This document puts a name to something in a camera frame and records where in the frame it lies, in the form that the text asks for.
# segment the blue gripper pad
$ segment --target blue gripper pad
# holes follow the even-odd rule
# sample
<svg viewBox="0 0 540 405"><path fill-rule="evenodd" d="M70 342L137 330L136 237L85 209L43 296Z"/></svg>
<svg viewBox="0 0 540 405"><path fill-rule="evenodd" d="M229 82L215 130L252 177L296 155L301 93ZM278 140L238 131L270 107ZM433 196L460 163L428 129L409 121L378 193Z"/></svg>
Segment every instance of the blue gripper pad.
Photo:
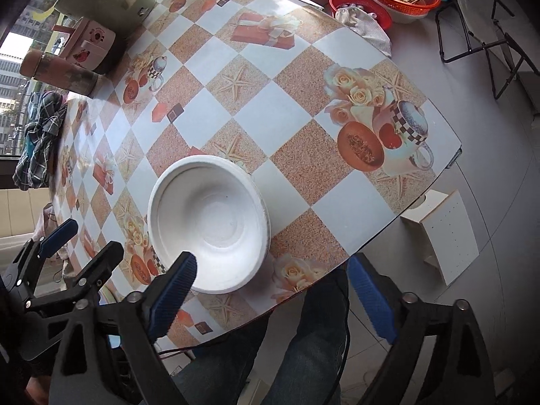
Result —
<svg viewBox="0 0 540 405"><path fill-rule="evenodd" d="M355 255L347 265L347 274L353 288L362 302L377 335L392 344L398 336L394 327L394 313L384 295L379 291L372 276L362 266Z"/></svg>
<svg viewBox="0 0 540 405"><path fill-rule="evenodd" d="M158 276L145 292L150 292L146 333L150 342L165 336L180 310L197 275L195 256L180 254L165 275Z"/></svg>
<svg viewBox="0 0 540 405"><path fill-rule="evenodd" d="M68 241L77 235L79 225L75 219L68 219L56 230L54 230L39 247L39 256L42 259L48 259L55 255Z"/></svg>

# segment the folding chair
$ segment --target folding chair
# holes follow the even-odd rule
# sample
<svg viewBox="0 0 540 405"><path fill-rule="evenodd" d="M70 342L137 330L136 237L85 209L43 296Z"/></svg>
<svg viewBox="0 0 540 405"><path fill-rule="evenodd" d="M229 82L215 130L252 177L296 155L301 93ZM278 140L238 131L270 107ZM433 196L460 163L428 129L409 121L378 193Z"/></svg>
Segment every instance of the folding chair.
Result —
<svg viewBox="0 0 540 405"><path fill-rule="evenodd" d="M489 74L491 76L491 88L493 91L493 97L495 99L498 99L501 96L513 78L519 78L517 73L523 62L528 64L531 71L535 75L540 76L540 72L533 64L533 61L529 58L527 53L525 53L525 51L519 47L517 42L515 42L508 32L503 31L499 21L495 19L495 10L497 8L497 4L499 4L511 17L514 17L514 13L512 13L512 11L501 0L493 0L491 19L486 19L476 9L474 9L470 0L450 0L435 14L435 22L437 23L437 32L439 38L439 54L441 55L441 60L444 63L449 63L464 58L465 56L485 51L485 55L488 59ZM460 16L463 31L465 32L467 51L455 55L452 58L445 59L442 46L441 26L439 25L439 15L442 11L448 9L449 7L453 7L455 10L457 10L457 13ZM480 47L472 48L469 36L474 37L481 44ZM514 55L519 56L517 64L514 64L514 59L510 49L515 52ZM505 63L510 70L510 76L506 79L499 92L497 92L497 89L495 88L495 80L493 79L493 69L491 68L491 59L489 55L490 50L501 60L501 62Z"/></svg>

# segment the table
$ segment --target table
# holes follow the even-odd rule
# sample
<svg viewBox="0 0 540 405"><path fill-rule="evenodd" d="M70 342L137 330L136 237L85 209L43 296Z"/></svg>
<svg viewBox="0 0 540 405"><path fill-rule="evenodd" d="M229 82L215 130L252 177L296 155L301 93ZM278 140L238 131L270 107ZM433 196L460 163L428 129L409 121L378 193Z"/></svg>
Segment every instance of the table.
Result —
<svg viewBox="0 0 540 405"><path fill-rule="evenodd" d="M271 219L269 254L234 293L191 291L159 341L172 348L239 327L342 264L430 187L460 142L390 60L303 2L157 2L93 98L70 95L51 186L58 222L79 223L74 266L124 245L109 286L122 298L164 272L146 212L172 162L212 154L251 174ZM420 133L407 121L388 132L387 118L403 119L395 101Z"/></svg>

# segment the black metal chair frame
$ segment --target black metal chair frame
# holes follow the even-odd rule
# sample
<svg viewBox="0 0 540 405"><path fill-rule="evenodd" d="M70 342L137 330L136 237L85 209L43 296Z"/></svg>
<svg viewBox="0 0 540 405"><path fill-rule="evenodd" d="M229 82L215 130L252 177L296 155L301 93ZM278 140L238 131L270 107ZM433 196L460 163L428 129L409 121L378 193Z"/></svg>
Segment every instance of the black metal chair frame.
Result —
<svg viewBox="0 0 540 405"><path fill-rule="evenodd" d="M495 25L498 32L503 35L504 39L500 39L498 41L495 41L493 43L488 43L488 44L481 43L480 47L475 47L475 48L473 48L471 46L471 42L469 40L469 36L474 37L474 34L473 34L473 32L471 32L469 30L469 28L468 28L468 26L467 26L467 24L465 22L463 12L461 11L461 8L457 3L457 0L449 0L443 7L441 7L439 10L437 10L437 12L435 14L435 22L437 24L437 33L438 33L438 38L439 38L439 54L441 55L441 60L444 63L449 63L449 62L457 61L458 59L464 58L465 56L469 56L469 55L472 55L472 54L477 53L477 52L485 51L485 55L486 55L486 57L488 59L489 75L491 77L491 88L492 88L492 91L493 91L493 97L495 99L500 98L500 96L503 94L503 92L507 88L507 86L510 84L510 82L512 82L513 78L517 78L517 79L519 78L519 76L517 75L517 72L519 70L519 67L523 63L523 61L525 61L531 67L531 69L533 70L533 72L536 75L540 76L540 71L538 71L538 69L535 67L535 65L530 60L530 58L527 56L527 54L523 51L523 49L521 47L519 47L519 45L514 41L514 39L509 34L507 34L506 32L503 32L503 30L501 29L498 20L495 18L495 9L497 8L497 4L499 4L511 17L514 17L514 13L501 0L493 0L493 9L491 11L491 21ZM460 16L461 25L463 27L463 31L465 32L465 40L467 42L467 51L463 52L463 53L460 53L458 55L455 55L455 56L453 56L453 57L451 57L449 59L445 59L444 58L444 50L443 50L443 46L442 46L441 26L439 25L439 15L441 14L442 11L448 9L449 7L453 7L455 10L457 10L457 13ZM501 90L499 92L497 92L497 89L495 88L495 80L493 79L493 69L491 68L491 58L489 56L489 49L492 48L492 47L503 46L505 44L508 47L511 47L512 49L514 49L517 53L519 53L520 58L519 58L518 63L514 64L513 60L511 58L508 58L506 53L504 53L504 50L503 50L503 55L504 55L505 61L506 61L507 65L508 65L508 68L510 70L510 76L504 82L504 85L501 88Z"/></svg>

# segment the person's leg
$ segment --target person's leg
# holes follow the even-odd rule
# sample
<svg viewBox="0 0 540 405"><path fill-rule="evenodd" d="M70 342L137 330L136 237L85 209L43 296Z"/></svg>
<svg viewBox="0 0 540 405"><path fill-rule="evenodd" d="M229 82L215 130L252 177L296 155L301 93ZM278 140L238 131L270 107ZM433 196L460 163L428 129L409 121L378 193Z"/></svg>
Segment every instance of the person's leg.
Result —
<svg viewBox="0 0 540 405"><path fill-rule="evenodd" d="M322 405L345 349L348 280L338 268L308 289L300 324L263 405ZM339 385L329 405L338 405Z"/></svg>
<svg viewBox="0 0 540 405"><path fill-rule="evenodd" d="M208 348L176 376L174 383L190 405L236 405L257 351L265 337L268 315L230 333Z"/></svg>

